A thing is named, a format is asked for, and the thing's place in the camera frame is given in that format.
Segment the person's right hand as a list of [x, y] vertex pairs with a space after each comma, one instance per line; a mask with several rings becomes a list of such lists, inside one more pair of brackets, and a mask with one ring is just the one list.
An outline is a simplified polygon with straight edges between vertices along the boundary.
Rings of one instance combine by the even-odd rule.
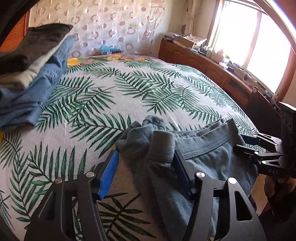
[[264, 180], [264, 193], [267, 200], [276, 202], [291, 196], [295, 189], [295, 179], [292, 177], [276, 178], [266, 176]]

